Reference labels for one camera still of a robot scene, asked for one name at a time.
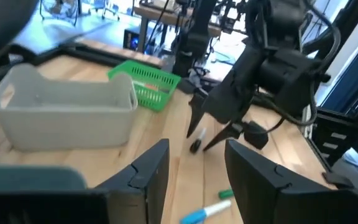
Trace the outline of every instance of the blue marker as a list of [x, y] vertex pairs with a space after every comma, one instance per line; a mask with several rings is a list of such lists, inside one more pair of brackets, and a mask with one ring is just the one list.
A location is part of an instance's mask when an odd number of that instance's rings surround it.
[[224, 200], [222, 202], [216, 203], [214, 205], [202, 208], [200, 210], [197, 210], [189, 215], [187, 215], [185, 218], [182, 218], [180, 220], [180, 224], [197, 224], [201, 223], [204, 220], [206, 220], [211, 215], [215, 215], [231, 206], [230, 200]]

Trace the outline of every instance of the black marker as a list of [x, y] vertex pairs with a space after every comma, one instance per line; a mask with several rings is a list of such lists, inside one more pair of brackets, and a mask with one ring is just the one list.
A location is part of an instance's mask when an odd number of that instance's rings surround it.
[[190, 146], [190, 152], [192, 152], [193, 154], [195, 154], [198, 151], [198, 149], [200, 148], [201, 142], [202, 142], [203, 138], [205, 137], [205, 132], [206, 132], [206, 128], [203, 128], [200, 136], [198, 136], [196, 141]]

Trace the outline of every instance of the desk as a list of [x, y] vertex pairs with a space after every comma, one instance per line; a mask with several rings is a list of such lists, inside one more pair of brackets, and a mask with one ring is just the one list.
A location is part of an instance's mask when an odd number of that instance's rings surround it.
[[[132, 54], [139, 59], [159, 63], [159, 59], [128, 50], [108, 47], [104, 44], [83, 42], [115, 53]], [[71, 79], [106, 82], [106, 72], [111, 69], [70, 57], [59, 57], [39, 66], [39, 71], [51, 79]], [[160, 113], [139, 108], [127, 144], [113, 149], [78, 149], [52, 152], [20, 152], [12, 148], [0, 127], [0, 164], [63, 165], [78, 170], [88, 186], [94, 187], [117, 173], [161, 138], [170, 140], [170, 173], [162, 223], [178, 223], [184, 215], [217, 202], [218, 191], [230, 187], [224, 162], [224, 143], [221, 142], [207, 153], [193, 155], [191, 143], [203, 127], [207, 128], [206, 139], [210, 140], [221, 129], [209, 115], [204, 116], [195, 135], [186, 139], [191, 111], [188, 101], [191, 96], [176, 91], [167, 107]], [[247, 114], [265, 127], [273, 126], [279, 117], [271, 111], [253, 106]], [[265, 157], [327, 187], [321, 173], [319, 160], [310, 150], [298, 128], [284, 123], [270, 134], [265, 149], [259, 151]], [[231, 209], [210, 218], [211, 223], [242, 223], [235, 203]]]
[[[149, 26], [150, 20], [158, 20], [161, 15], [161, 11], [157, 9], [152, 9], [150, 7], [145, 6], [135, 6], [134, 12], [142, 17], [142, 22], [140, 24], [140, 35], [139, 35], [139, 44], [137, 51], [144, 52], [144, 47], [146, 44], [146, 35], [147, 35], [147, 28]], [[179, 19], [179, 24], [185, 25], [188, 21], [189, 17], [191, 16], [193, 10], [189, 9], [187, 11], [188, 17], [181, 17]], [[178, 19], [178, 15], [170, 12], [164, 12], [161, 17], [161, 23], [164, 24], [163, 28], [163, 36], [165, 36], [167, 31], [167, 25], [176, 25]], [[218, 26], [209, 25], [209, 33], [212, 37], [219, 37], [221, 35], [221, 29]]]

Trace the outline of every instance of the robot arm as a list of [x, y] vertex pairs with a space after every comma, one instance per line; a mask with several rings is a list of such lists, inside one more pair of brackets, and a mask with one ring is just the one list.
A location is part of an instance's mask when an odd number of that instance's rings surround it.
[[[192, 117], [188, 136], [205, 112], [222, 124], [228, 123], [204, 150], [226, 138], [238, 139], [242, 133], [256, 148], [265, 146], [267, 133], [272, 130], [242, 121], [256, 96], [291, 123], [313, 124], [316, 117], [314, 92], [321, 82], [328, 82], [330, 76], [322, 72], [326, 60], [310, 59], [301, 53], [300, 29], [308, 8], [324, 17], [308, 0], [248, 1], [246, 27], [250, 44], [220, 85], [208, 95], [195, 93], [190, 101]], [[339, 46], [340, 33], [325, 17], [322, 20], [334, 32], [334, 46], [328, 55], [332, 57]], [[261, 95], [259, 87], [268, 91], [270, 98]], [[313, 114], [308, 122], [290, 115], [308, 105]]]

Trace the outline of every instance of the green basket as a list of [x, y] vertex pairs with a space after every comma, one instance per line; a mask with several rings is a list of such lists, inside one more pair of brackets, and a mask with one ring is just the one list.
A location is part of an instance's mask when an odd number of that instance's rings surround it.
[[109, 71], [109, 79], [119, 72], [126, 72], [132, 77], [139, 105], [155, 111], [164, 109], [180, 81], [177, 75], [131, 60]]

